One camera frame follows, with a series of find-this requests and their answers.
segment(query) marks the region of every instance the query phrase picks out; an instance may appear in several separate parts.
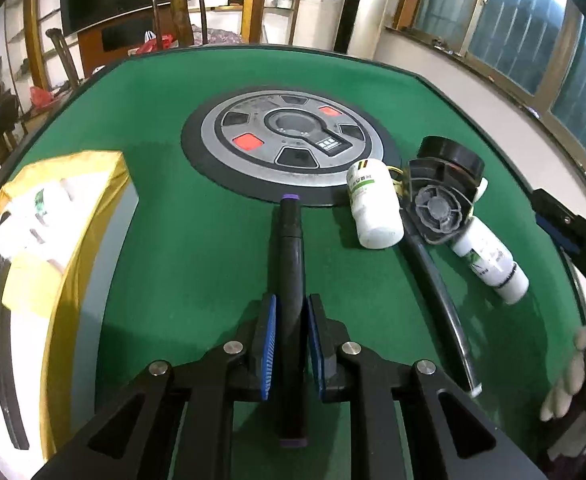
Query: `black marker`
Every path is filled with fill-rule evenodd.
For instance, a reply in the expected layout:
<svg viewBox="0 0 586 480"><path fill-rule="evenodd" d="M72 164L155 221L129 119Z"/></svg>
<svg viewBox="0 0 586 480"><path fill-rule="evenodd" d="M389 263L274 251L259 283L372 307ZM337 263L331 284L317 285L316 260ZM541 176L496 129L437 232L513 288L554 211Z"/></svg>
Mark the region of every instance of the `black marker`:
<svg viewBox="0 0 586 480"><path fill-rule="evenodd" d="M279 202L277 348L279 353L278 435L283 447L307 444L304 368L307 362L306 279L299 196Z"/></svg>

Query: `yellow cloth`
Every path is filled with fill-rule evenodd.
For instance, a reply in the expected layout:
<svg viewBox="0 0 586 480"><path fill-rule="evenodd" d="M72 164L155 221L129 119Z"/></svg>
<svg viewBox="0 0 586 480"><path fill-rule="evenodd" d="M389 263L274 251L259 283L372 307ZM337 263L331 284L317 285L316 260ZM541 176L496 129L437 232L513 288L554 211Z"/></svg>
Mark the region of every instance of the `yellow cloth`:
<svg viewBox="0 0 586 480"><path fill-rule="evenodd" d="M22 251L10 262L2 303L13 312L32 312L48 318L57 302L61 283L59 270L34 254Z"/></svg>
<svg viewBox="0 0 586 480"><path fill-rule="evenodd" d="M80 152L29 164L0 190L1 215L13 198L39 184L102 172L108 172L108 182L61 277L50 313L39 397L40 438L45 460L71 436L71 383L80 310L102 237L131 180L121 152Z"/></svg>

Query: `black button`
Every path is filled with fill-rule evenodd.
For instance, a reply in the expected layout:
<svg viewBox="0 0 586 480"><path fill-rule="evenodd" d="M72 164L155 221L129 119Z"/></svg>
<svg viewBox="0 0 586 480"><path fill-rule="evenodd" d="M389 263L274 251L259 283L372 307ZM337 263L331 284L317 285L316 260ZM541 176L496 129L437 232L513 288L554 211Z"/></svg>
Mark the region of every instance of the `black button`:
<svg viewBox="0 0 586 480"><path fill-rule="evenodd" d="M311 152L304 148L284 148L275 163L293 168L317 168L319 166Z"/></svg>
<svg viewBox="0 0 586 480"><path fill-rule="evenodd" d="M222 120L222 126L234 126L236 124L246 124L249 121L249 114L241 112L228 112Z"/></svg>
<svg viewBox="0 0 586 480"><path fill-rule="evenodd" d="M359 126L356 126L355 124L338 124L338 126L340 126L342 134L353 137L353 139L364 140L364 134L362 133L362 130L359 129Z"/></svg>
<svg viewBox="0 0 586 480"><path fill-rule="evenodd" d="M282 100L290 105L303 105L308 101L306 97L298 97L296 95L282 95Z"/></svg>

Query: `purple cap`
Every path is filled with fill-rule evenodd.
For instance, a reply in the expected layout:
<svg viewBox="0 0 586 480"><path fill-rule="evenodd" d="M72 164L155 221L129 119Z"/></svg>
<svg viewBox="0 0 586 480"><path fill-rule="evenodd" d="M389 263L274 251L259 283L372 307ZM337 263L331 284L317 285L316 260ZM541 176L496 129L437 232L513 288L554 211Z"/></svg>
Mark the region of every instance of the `purple cap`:
<svg viewBox="0 0 586 480"><path fill-rule="evenodd" d="M308 439L306 437L302 438L281 438L279 440L279 446L284 447L286 449L295 449L298 447L306 447L308 446Z"/></svg>

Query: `metal screw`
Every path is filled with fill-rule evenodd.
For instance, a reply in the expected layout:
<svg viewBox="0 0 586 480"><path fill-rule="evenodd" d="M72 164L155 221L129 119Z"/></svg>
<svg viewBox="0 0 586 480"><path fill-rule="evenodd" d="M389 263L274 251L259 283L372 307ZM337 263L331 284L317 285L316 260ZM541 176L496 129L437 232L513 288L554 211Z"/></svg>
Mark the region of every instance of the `metal screw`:
<svg viewBox="0 0 586 480"><path fill-rule="evenodd" d="M342 352L348 355L357 355L362 352L362 347L353 341L347 341L342 345Z"/></svg>
<svg viewBox="0 0 586 480"><path fill-rule="evenodd" d="M428 359L423 359L417 364L417 370L424 375L432 375L435 373L435 364Z"/></svg>
<svg viewBox="0 0 586 480"><path fill-rule="evenodd" d="M148 365L148 371L151 375L164 375L169 369L169 364L166 361L153 361Z"/></svg>
<svg viewBox="0 0 586 480"><path fill-rule="evenodd" d="M244 349L244 345L239 341L229 341L224 344L224 352L227 354L239 354Z"/></svg>

